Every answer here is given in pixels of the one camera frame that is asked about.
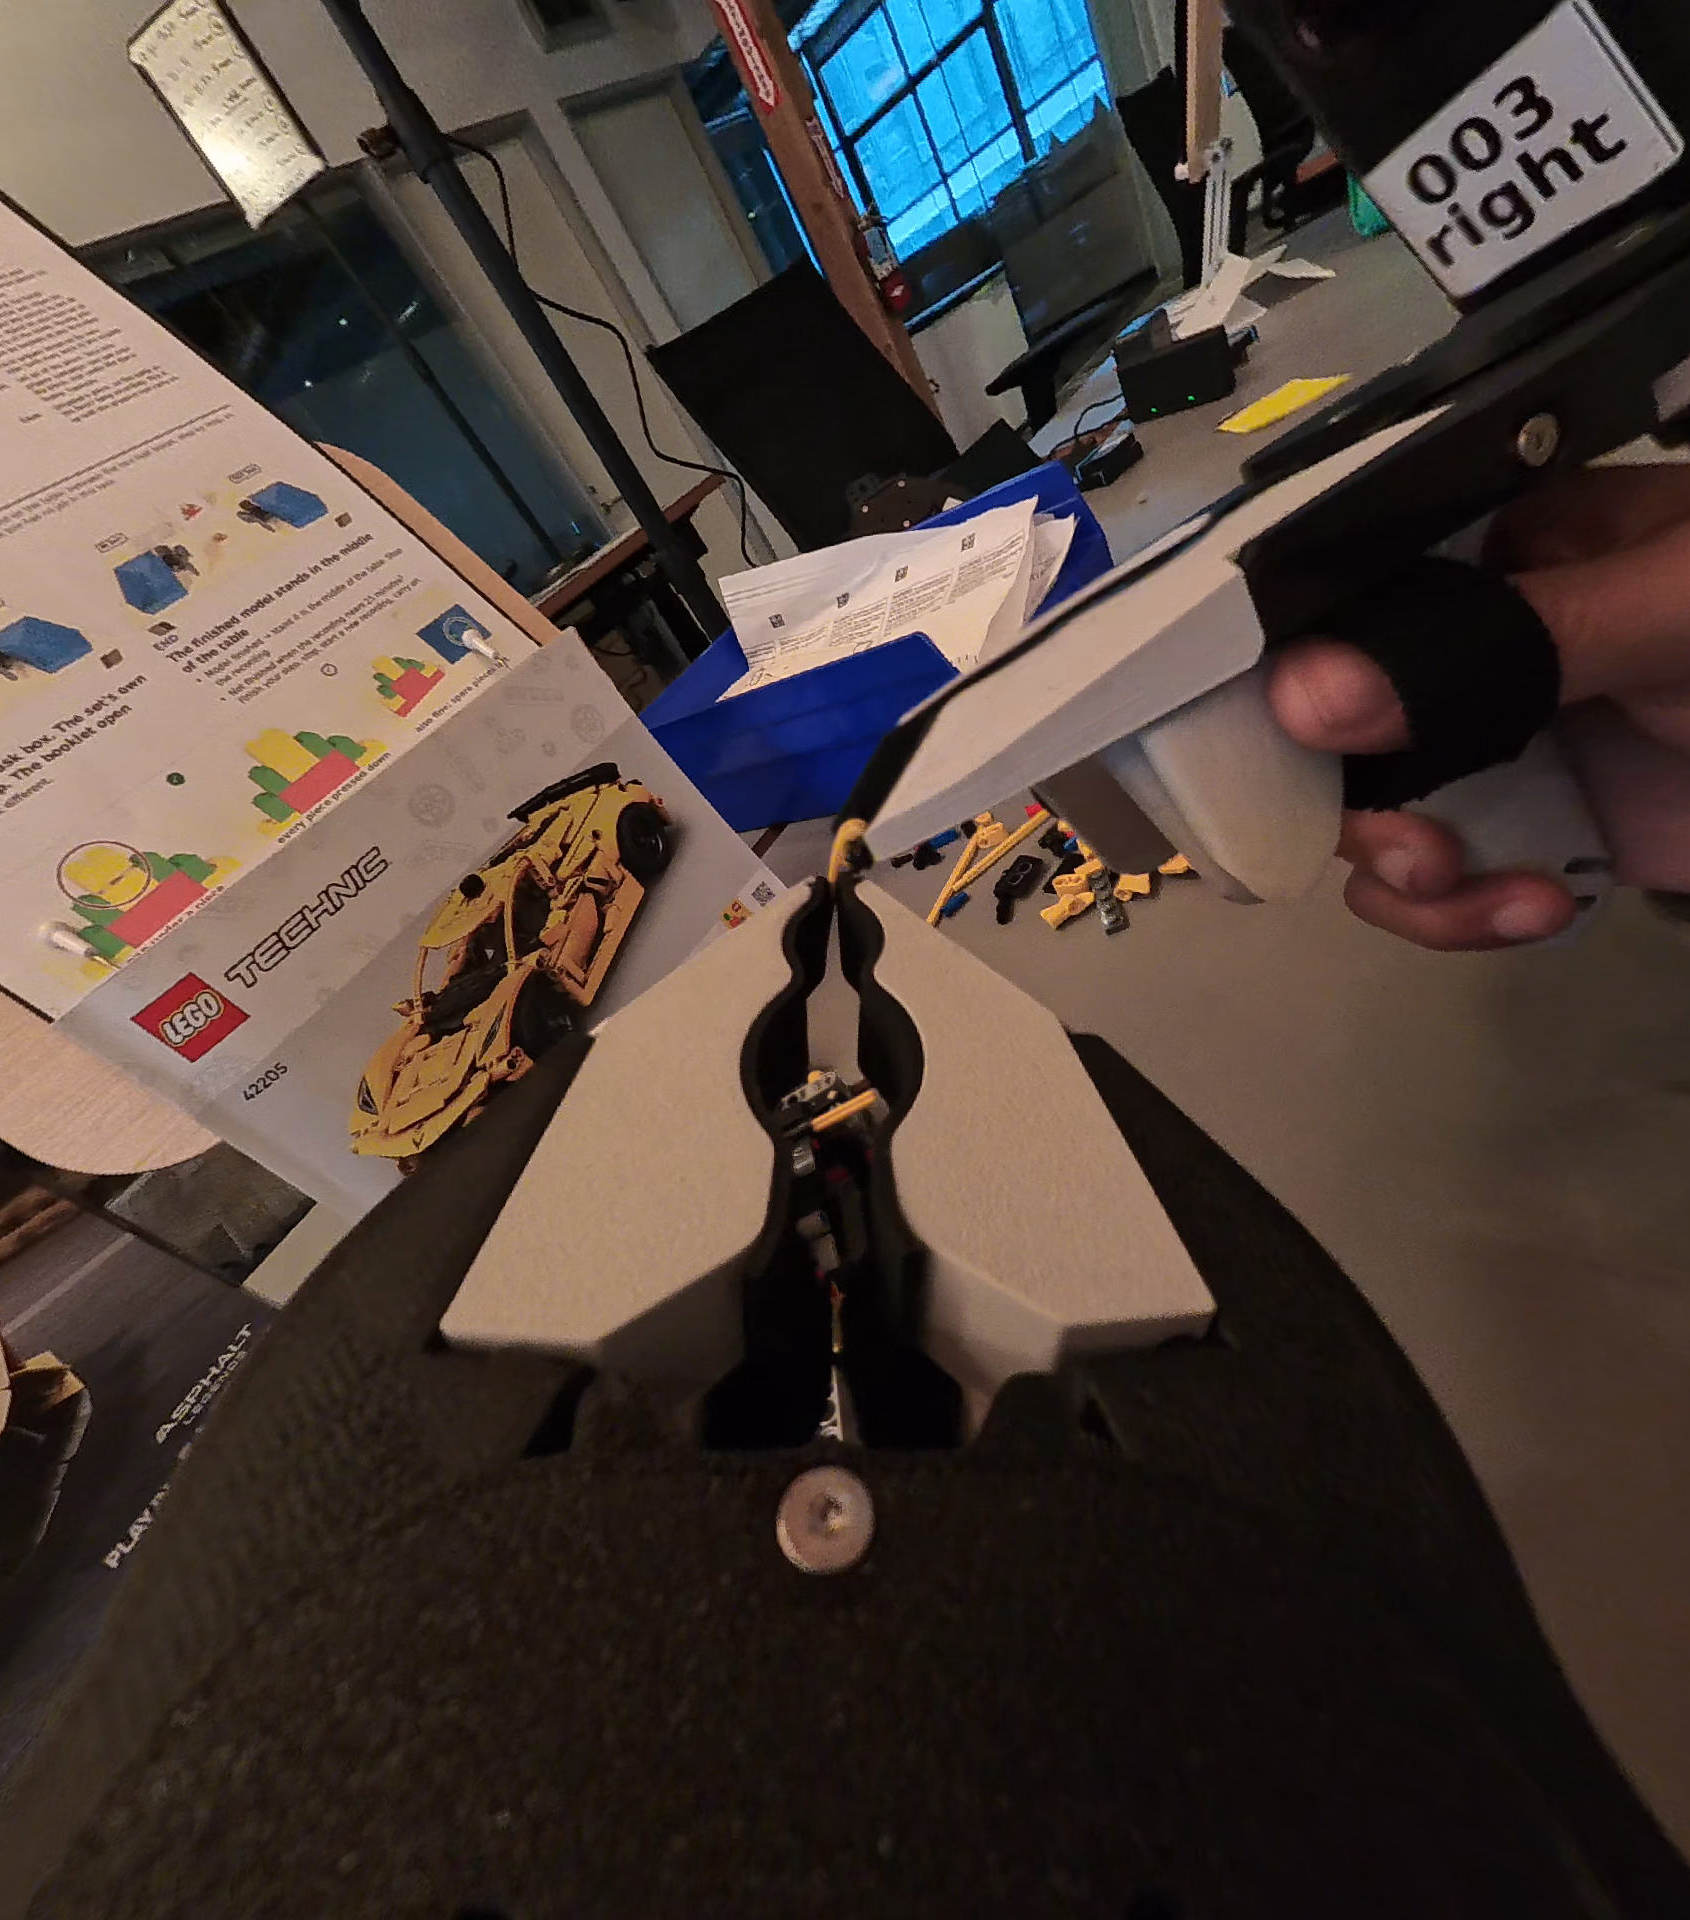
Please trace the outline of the toy car instruction booklet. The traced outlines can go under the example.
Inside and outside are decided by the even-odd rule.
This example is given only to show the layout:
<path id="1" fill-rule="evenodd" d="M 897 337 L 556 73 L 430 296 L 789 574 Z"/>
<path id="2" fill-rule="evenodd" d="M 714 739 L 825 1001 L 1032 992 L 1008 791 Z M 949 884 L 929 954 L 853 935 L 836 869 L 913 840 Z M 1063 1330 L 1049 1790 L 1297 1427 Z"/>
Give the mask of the toy car instruction booklet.
<path id="1" fill-rule="evenodd" d="M 554 1045 L 781 895 L 565 637 L 499 671 L 58 1033 L 359 1220 Z"/>

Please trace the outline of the toy car set box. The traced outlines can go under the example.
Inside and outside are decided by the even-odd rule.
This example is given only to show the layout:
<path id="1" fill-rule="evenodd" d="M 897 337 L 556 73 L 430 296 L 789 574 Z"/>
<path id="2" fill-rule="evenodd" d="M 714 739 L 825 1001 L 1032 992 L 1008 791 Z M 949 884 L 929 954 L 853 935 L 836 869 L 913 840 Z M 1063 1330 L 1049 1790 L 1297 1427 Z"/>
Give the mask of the toy car set box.
<path id="1" fill-rule="evenodd" d="M 229 1146 L 76 1172 L 0 1140 L 0 1774 L 85 1658 L 311 1200 Z"/>

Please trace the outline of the black pole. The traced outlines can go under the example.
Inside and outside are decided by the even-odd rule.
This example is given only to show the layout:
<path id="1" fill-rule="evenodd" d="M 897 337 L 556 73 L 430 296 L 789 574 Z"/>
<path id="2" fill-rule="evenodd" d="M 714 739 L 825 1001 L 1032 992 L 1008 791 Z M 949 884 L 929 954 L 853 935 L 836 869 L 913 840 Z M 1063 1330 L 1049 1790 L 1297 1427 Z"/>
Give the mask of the black pole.
<path id="1" fill-rule="evenodd" d="M 464 179 L 456 148 L 407 83 L 399 62 L 371 24 L 364 5 L 323 3 L 321 7 L 369 80 L 389 128 L 399 136 L 402 155 L 441 202 L 477 268 L 492 286 L 496 300 L 531 346 L 553 390 L 637 519 L 667 584 L 687 613 L 681 649 L 689 661 L 698 661 L 729 627 L 726 611 L 698 556 L 690 552 L 689 541 L 668 519 L 635 453 L 622 443 L 619 428 L 572 360 L 544 302 L 529 286 L 514 251 Z"/>

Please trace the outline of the yellow sticky note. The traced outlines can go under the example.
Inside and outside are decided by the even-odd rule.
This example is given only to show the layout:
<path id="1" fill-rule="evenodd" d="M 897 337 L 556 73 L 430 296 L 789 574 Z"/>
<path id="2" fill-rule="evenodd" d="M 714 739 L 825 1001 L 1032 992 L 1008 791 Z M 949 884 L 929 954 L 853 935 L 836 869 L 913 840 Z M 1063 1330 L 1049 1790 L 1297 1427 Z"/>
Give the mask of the yellow sticky note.
<path id="1" fill-rule="evenodd" d="M 1216 422 L 1216 433 L 1246 439 L 1270 433 L 1350 384 L 1347 374 L 1294 377 Z"/>

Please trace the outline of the blue plastic bin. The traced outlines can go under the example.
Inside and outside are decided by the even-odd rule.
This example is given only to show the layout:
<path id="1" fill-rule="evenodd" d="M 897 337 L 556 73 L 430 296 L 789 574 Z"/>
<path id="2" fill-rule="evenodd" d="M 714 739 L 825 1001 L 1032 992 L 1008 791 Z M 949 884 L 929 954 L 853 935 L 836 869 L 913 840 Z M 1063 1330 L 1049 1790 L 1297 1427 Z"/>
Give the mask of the blue plastic bin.
<path id="1" fill-rule="evenodd" d="M 1079 519 L 1072 550 L 1038 613 L 1110 569 L 1099 516 L 1056 460 L 949 505 L 913 531 L 1019 505 Z M 745 668 L 730 620 L 706 655 L 643 710 L 645 728 L 738 832 L 839 813 L 884 734 L 963 676 L 922 635 L 725 699 Z"/>

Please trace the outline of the person's right hand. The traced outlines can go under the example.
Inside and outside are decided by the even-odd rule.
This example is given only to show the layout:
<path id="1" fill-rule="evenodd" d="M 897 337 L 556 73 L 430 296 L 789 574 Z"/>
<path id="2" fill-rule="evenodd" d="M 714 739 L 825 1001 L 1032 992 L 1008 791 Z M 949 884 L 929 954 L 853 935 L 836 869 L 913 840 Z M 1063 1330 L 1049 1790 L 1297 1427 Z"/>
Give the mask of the person's right hand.
<path id="1" fill-rule="evenodd" d="M 1487 552 L 1553 637 L 1560 746 L 1617 882 L 1690 928 L 1690 462 L 1553 483 L 1498 516 Z M 1268 682 L 1291 739 L 1336 757 L 1409 752 L 1399 695 L 1363 639 L 1298 641 Z M 1347 811 L 1338 857 L 1349 910 L 1416 949 L 1529 946 L 1575 924 L 1560 882 L 1469 877 L 1453 831 L 1419 813 Z"/>

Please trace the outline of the wooden post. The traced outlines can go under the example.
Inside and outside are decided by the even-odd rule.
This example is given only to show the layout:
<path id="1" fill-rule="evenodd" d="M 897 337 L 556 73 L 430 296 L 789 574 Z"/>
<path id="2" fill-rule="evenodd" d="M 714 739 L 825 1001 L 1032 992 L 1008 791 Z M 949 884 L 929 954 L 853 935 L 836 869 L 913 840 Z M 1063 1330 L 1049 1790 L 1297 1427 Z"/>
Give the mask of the wooden post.
<path id="1" fill-rule="evenodd" d="M 906 326 L 871 265 L 859 207 L 776 5 L 710 3 L 708 9 L 760 121 L 819 272 L 878 353 L 904 378 L 913 378 L 921 367 Z"/>

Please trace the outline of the brick picture poster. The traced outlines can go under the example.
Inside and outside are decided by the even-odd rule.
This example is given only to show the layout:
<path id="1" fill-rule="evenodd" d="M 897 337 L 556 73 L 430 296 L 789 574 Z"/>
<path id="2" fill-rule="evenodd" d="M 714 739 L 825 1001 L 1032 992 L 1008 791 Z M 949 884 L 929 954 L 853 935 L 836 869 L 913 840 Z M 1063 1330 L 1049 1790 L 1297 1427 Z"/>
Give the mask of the brick picture poster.
<path id="1" fill-rule="evenodd" d="M 0 195 L 0 992 L 58 1020 L 558 631 Z"/>

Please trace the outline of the pile of small toy pieces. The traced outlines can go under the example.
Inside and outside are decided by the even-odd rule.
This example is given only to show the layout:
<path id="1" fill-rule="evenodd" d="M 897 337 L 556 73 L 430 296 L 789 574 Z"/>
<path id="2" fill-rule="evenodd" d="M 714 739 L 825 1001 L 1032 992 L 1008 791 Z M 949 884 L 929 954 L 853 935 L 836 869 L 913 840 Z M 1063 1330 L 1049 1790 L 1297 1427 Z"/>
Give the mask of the pile of small toy pieces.
<path id="1" fill-rule="evenodd" d="M 931 877 L 926 921 L 933 926 L 988 900 L 1002 926 L 1025 909 L 1050 930 L 1094 921 L 1104 935 L 1128 928 L 1133 902 L 1153 900 L 1165 884 L 1195 877 L 1184 855 L 1168 855 L 1150 869 L 1113 869 L 1066 819 L 1040 802 L 1027 802 L 1017 814 L 976 813 L 904 846 L 884 865 L 893 873 Z"/>

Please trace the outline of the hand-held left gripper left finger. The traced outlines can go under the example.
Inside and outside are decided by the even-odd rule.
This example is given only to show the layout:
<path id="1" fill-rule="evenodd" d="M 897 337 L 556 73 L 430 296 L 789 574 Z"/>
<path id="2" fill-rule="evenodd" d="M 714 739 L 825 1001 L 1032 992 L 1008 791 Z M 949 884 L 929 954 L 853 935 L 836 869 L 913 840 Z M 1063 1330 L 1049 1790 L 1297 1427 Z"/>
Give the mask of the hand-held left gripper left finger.
<path id="1" fill-rule="evenodd" d="M 789 890 L 600 1026 L 443 1314 L 450 1351 L 689 1387 L 736 1369 L 776 1163 L 743 1051 L 821 900 Z"/>

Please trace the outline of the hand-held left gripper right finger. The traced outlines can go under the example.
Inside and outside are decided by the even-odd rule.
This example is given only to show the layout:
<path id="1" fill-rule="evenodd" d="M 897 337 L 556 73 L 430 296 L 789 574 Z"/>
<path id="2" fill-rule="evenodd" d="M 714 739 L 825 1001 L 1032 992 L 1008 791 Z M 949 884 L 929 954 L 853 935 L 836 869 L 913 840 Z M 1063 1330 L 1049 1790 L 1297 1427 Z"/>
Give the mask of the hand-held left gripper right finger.
<path id="1" fill-rule="evenodd" d="M 1047 1007 L 878 884 L 847 889 L 847 976 L 887 1107 L 901 1323 L 968 1412 L 1211 1330 L 1195 1257 Z"/>

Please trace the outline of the large paned window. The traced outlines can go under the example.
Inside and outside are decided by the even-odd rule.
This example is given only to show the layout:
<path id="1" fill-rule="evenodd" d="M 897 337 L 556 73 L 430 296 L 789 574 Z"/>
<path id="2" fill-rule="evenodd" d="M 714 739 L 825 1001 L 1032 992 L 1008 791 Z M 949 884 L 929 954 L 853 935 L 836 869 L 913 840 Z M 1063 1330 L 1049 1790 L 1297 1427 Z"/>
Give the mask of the large paned window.
<path id="1" fill-rule="evenodd" d="M 1110 101 L 1086 3 L 819 3 L 789 45 L 853 198 L 902 260 Z"/>

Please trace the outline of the grey desk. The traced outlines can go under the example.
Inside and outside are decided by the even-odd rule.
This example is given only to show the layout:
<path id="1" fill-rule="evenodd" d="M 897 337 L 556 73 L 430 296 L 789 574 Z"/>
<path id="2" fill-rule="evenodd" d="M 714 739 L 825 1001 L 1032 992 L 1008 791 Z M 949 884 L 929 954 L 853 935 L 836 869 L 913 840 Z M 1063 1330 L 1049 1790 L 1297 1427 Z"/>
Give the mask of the grey desk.
<path id="1" fill-rule="evenodd" d="M 1423 1370 L 1568 1678 L 1690 1861 L 1690 926 L 1621 887 L 1437 954 L 1349 871 L 1168 881 L 1102 939 L 946 930 L 1125 1051 L 1347 1268 Z"/>

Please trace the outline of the white papers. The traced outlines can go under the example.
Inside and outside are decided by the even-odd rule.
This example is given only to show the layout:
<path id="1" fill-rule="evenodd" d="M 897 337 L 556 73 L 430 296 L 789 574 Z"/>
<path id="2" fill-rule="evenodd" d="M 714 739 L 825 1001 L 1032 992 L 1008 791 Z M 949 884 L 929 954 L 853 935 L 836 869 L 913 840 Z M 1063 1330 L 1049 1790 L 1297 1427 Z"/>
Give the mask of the white papers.
<path id="1" fill-rule="evenodd" d="M 1080 531 L 1032 502 L 847 541 L 721 582 L 745 668 L 725 701 L 922 635 L 965 674 L 1038 615 Z"/>

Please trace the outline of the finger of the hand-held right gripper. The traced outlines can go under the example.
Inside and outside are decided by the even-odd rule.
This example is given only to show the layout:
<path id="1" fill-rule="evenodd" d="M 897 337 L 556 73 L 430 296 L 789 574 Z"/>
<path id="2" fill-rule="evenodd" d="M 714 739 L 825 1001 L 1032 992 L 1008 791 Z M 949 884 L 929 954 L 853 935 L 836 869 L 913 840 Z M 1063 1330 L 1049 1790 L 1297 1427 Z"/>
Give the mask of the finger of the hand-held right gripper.
<path id="1" fill-rule="evenodd" d="M 1242 679 L 1268 646 L 1244 548 L 1442 414 L 1211 502 L 906 714 L 853 793 L 863 853 L 902 853 Z"/>

